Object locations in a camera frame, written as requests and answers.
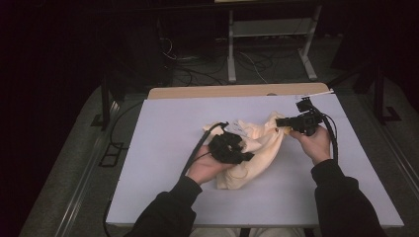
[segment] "person's left hand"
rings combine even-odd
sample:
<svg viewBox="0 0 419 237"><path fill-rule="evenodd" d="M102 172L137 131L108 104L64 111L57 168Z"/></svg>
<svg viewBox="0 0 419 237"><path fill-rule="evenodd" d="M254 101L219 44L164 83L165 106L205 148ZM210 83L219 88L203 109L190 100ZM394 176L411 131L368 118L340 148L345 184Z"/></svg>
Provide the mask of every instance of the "person's left hand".
<svg viewBox="0 0 419 237"><path fill-rule="evenodd" d="M195 162L189 168L187 176L198 185L212 180L221 171L235 166L234 164L223 164L215 160L209 152L208 146L202 146L197 153Z"/></svg>

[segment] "table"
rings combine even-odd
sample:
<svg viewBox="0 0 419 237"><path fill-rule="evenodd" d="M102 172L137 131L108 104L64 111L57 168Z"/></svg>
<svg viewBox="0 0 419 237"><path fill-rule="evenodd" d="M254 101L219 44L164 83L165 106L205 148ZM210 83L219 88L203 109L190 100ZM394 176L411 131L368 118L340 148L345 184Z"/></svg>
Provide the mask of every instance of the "table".
<svg viewBox="0 0 419 237"><path fill-rule="evenodd" d="M203 134L201 127L208 121L243 119L261 123L272 110L279 110L288 117L296 116L299 112L295 102L299 96L293 94L328 89L324 84L313 83L154 90L141 109L107 218L109 224L133 225L158 193L176 184ZM267 92L287 95L265 96ZM360 189L375 207L381 225L402 226L336 96L317 96L311 101L335 120L339 130L340 166L346 175L360 181ZM193 205L197 213L195 224L206 227L316 226L311 168L299 143L286 138L271 166L240 190L217 190L214 182L202 185L204 191Z"/></svg>

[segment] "black cable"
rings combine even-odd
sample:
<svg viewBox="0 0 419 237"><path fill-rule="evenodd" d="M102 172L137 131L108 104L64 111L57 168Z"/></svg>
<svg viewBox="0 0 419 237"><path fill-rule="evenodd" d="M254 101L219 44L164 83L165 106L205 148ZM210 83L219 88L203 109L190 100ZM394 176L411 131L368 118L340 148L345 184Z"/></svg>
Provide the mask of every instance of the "black cable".
<svg viewBox="0 0 419 237"><path fill-rule="evenodd" d="M202 84L200 84L198 77L194 74L192 74L191 71L185 70L184 68L176 68L176 70L179 71L184 71L187 73L187 75L174 75L175 79L177 79L178 81L182 82L183 84L185 84L185 87L189 87L189 86L203 86ZM179 77L189 77L189 81L184 81Z"/></svg>
<svg viewBox="0 0 419 237"><path fill-rule="evenodd" d="M274 65L274 62L272 61L272 57L275 55L274 52L271 55L265 55L264 53L257 53L257 52L250 52L250 53L263 58L263 59L260 59L260 60L253 60L256 64L261 63L266 68L270 68Z"/></svg>
<svg viewBox="0 0 419 237"><path fill-rule="evenodd" d="M207 152L207 153L205 153L205 154L203 154L203 155L200 155L199 157L197 157L194 161L197 161L197 160L199 160L200 158L203 158L204 156L206 156L206 155L208 155L208 154L210 154L210 151L209 152Z"/></svg>
<svg viewBox="0 0 419 237"><path fill-rule="evenodd" d="M309 107L311 107L313 110L315 110L320 116L321 119L323 120L324 124L326 125L327 131L329 132L329 137L330 137L330 141L332 142L332 147L333 147L333 159L336 160L336 162L338 162L338 141L337 141L337 135L334 134L332 126L330 125L330 122L327 118L330 118L330 116L322 113L317 107L313 106L313 105L307 105ZM334 120L333 124L335 126L335 130L336 130L336 134L337 134L337 129L336 129L336 123Z"/></svg>
<svg viewBox="0 0 419 237"><path fill-rule="evenodd" d="M115 148L117 148L117 149L120 149L120 150L128 150L129 149L129 147L120 147L120 146L118 146L115 142L114 142L114 140L113 140L113 135L114 135L114 129L115 129L115 127L117 126L117 123L118 123L118 121L124 116L124 115L126 115L126 113L128 113L130 110L132 110L133 108L135 108L135 107L137 107L137 106L139 106L139 105L142 105L142 103L144 103L144 102L139 102L139 103L137 103L137 104L135 104L135 105L133 105L133 106L131 106L131 107L129 107L128 109L126 109L126 111L124 111L119 117L117 117L117 120L115 121L115 123L114 123L114 125L112 126L112 128L111 128L111 134L109 135L110 137L109 137L109 140L110 140L110 144L112 145L112 146L114 146Z"/></svg>
<svg viewBox="0 0 419 237"><path fill-rule="evenodd" d="M249 62L249 60L247 58L248 57L248 55L247 55L248 53L244 53L244 52L238 52L238 53L243 58L242 60L243 60L244 63L249 64L252 67L253 67L253 65L256 66L259 69L259 71L264 71L264 70L268 69L269 67L271 67L274 64L272 62L272 60L270 58L268 58L264 54L250 52L250 54L253 54L253 55L256 55L256 56L259 56L259 57L265 57L265 58L264 59L261 59L261 60L255 60L254 58L252 58L252 61ZM270 61L270 65L265 65L263 63L266 60Z"/></svg>
<svg viewBox="0 0 419 237"><path fill-rule="evenodd" d="M219 68L217 68L215 71L211 71L211 72L198 72L198 71L195 71L194 69L187 68L185 65L177 65L177 67L182 68L182 69L187 69L187 70L190 70L190 71L193 71L193 72L201 73L201 74L211 75L211 74L215 74L217 72L220 72L222 70L222 68L224 68L224 65L225 65L226 61L227 61L227 57L222 61Z"/></svg>
<svg viewBox="0 0 419 237"><path fill-rule="evenodd" d="M210 55L202 54L198 56L197 58L192 58L192 59L186 59L186 58L179 59L178 58L177 63L178 65L182 65L182 66L202 66L202 65L214 63L219 57L222 57L222 56L226 56L226 53L223 53L220 56L210 56Z"/></svg>
<svg viewBox="0 0 419 237"><path fill-rule="evenodd" d="M266 65L264 65L263 63L260 63L259 61L258 62L253 61L254 63L249 62L250 60L247 57L245 57L242 53L237 53L237 54L234 53L234 59L237 62L237 64L239 64L243 69L251 71L251 72L255 72L254 67L256 67L259 72L263 72L266 69L268 69Z"/></svg>
<svg viewBox="0 0 419 237"><path fill-rule="evenodd" d="M196 74L200 74L200 75L203 75L203 76L207 76L207 77L209 77L209 78L211 78L212 80L214 80L214 81L216 81L219 85L227 85L228 83L226 82L226 81L224 81L224 80L222 80L222 79L218 79L218 78L216 78L216 77L213 77L213 76L211 76L211 75L209 75L209 74L206 74L206 73L203 73L203 72L199 72L199 71L196 71L196 70L192 70L192 69L189 69L189 68L186 68L186 67L178 67L177 69L179 69L179 70L184 70L184 71L189 71L189 72L192 72L192 73L196 73Z"/></svg>
<svg viewBox="0 0 419 237"><path fill-rule="evenodd" d="M218 127L221 126L222 128L225 128L228 125L228 123L225 122L219 122L216 123L215 125L213 125L212 127L210 127L203 135L203 137L201 137L200 141L198 141L197 145L195 146L194 150L191 153L191 156L189 157L188 161L185 164L185 167L181 173L181 178L184 177L186 175L186 172L189 170L189 168L191 167L191 165L194 163L195 161L195 156L197 156L198 150L201 148L201 146L203 146L204 142L207 140L207 138L210 135L210 132Z"/></svg>

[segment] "hand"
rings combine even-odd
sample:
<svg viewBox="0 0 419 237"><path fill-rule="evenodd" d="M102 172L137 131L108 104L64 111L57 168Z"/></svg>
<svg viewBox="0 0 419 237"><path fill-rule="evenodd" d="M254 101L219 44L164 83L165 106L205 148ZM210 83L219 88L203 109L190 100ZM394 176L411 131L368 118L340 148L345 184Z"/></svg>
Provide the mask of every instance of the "hand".
<svg viewBox="0 0 419 237"><path fill-rule="evenodd" d="M199 185L212 180L221 171L234 166L234 164L220 163L209 152L208 146L202 146L197 153L195 162L189 168L187 176Z"/></svg>
<svg viewBox="0 0 419 237"><path fill-rule="evenodd" d="M301 143L302 150L311 158L314 165L330 159L329 132L323 126L319 126L311 136L294 130L290 132L290 136Z"/></svg>

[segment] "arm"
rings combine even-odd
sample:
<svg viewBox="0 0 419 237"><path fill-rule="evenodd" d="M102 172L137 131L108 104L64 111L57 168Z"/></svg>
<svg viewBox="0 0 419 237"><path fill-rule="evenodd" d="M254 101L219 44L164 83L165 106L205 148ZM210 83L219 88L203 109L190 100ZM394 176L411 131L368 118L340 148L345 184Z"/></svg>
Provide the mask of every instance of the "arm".
<svg viewBox="0 0 419 237"><path fill-rule="evenodd" d="M230 168L211 157L203 146L186 177L179 179L170 192L160 193L144 210L126 237L133 236L189 236L196 217L191 206L203 191L201 184L212 180L216 174Z"/></svg>
<svg viewBox="0 0 419 237"><path fill-rule="evenodd" d="M311 174L317 184L315 199L322 236L386 236L358 181L345 177L336 161L330 159L327 130L320 126L309 137L296 131L290 135L301 143L315 165Z"/></svg>

